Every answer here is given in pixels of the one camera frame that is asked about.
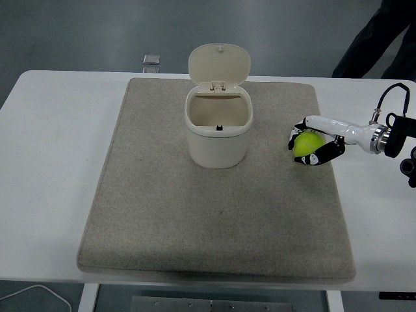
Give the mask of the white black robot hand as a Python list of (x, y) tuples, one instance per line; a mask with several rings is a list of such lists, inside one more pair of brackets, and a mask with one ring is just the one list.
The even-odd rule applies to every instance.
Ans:
[(381, 151), (378, 149), (378, 135), (376, 134), (379, 127), (379, 124), (358, 126), (321, 116), (307, 116), (294, 126), (288, 149), (294, 148), (295, 140), (301, 134), (315, 132), (329, 135), (333, 137), (333, 140), (308, 155), (296, 156), (295, 162), (319, 166), (341, 156), (345, 152), (345, 146), (351, 144), (360, 146), (368, 153), (379, 154)]

